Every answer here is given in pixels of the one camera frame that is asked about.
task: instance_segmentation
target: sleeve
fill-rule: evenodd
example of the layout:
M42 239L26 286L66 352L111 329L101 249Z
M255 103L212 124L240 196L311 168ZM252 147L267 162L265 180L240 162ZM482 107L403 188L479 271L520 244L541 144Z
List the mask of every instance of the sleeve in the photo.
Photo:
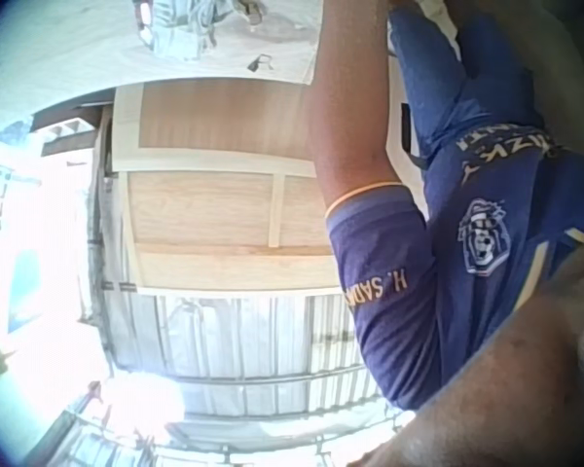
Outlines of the sleeve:
M441 386L437 277L423 216L404 186L370 189L329 212L363 359L391 404L416 410Z

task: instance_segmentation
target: fabric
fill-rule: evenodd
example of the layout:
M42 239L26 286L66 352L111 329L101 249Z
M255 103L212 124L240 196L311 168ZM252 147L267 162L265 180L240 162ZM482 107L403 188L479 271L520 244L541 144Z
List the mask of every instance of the fabric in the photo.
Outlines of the fabric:
M488 17L460 31L467 65L427 19L390 20L432 158L430 219L391 186L347 198L327 227L364 360L392 404L416 410L584 242L584 158L544 131Z

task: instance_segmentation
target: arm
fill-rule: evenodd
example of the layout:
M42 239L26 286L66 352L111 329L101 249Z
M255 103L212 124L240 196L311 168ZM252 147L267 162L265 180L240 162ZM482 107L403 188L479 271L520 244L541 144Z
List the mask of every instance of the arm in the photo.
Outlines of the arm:
M461 375L364 465L584 461L584 247Z
M430 235L385 151L386 0L325 0L310 143L364 361L392 404L441 384Z
M387 153L386 0L324 0L310 89L310 149L327 205L399 182Z

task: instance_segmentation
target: printed name on sleeve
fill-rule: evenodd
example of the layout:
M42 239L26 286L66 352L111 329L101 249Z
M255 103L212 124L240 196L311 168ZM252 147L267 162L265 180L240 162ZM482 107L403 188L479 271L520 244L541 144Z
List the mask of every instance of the printed name on sleeve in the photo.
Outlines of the printed name on sleeve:
M401 293L408 287L405 269L398 269L347 287L344 296L348 306L365 305L385 295Z

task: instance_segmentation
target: wooden cabinet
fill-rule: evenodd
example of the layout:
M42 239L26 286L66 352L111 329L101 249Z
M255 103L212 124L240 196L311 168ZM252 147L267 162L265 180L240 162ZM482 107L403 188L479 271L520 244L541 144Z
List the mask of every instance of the wooden cabinet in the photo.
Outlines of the wooden cabinet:
M305 89L241 79L118 89L113 170L137 286L339 288L306 152Z

